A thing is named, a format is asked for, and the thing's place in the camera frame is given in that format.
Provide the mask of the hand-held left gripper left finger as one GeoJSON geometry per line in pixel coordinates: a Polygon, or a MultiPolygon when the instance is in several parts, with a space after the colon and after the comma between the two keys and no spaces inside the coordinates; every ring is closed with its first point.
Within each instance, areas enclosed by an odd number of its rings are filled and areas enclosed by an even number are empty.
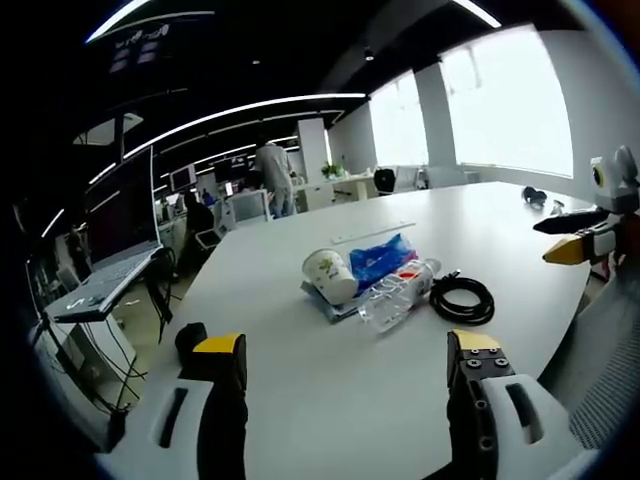
{"type": "Polygon", "coordinates": [[[181,332],[179,368],[139,401],[113,449],[110,479],[244,479],[246,336],[181,332]]]}

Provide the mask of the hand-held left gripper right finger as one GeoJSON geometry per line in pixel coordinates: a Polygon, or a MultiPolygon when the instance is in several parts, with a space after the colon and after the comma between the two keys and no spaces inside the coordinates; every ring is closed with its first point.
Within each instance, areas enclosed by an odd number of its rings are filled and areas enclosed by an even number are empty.
{"type": "Polygon", "coordinates": [[[517,374],[491,337],[447,334],[447,419],[457,479],[577,479],[599,451],[569,428],[565,408],[517,374]]]}

